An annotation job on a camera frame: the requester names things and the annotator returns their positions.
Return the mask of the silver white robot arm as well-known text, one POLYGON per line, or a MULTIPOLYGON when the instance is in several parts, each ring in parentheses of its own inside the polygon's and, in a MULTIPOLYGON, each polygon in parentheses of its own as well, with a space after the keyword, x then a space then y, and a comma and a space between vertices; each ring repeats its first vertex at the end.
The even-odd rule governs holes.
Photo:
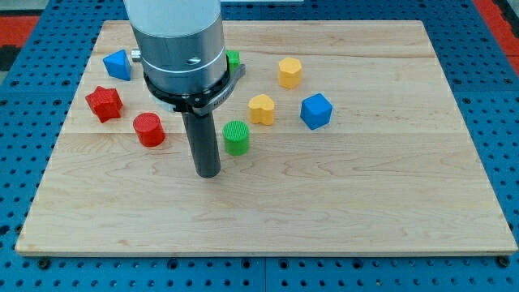
POLYGON ((229 79, 220 0, 125 0, 152 95, 171 111, 202 108, 229 79))

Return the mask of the green block behind arm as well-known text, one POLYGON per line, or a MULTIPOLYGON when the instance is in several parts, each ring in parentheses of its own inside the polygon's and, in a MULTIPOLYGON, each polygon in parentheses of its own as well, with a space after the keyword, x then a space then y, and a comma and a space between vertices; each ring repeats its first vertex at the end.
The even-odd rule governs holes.
POLYGON ((229 72, 233 73, 240 65, 240 52, 237 50, 226 50, 226 57, 229 65, 229 72))

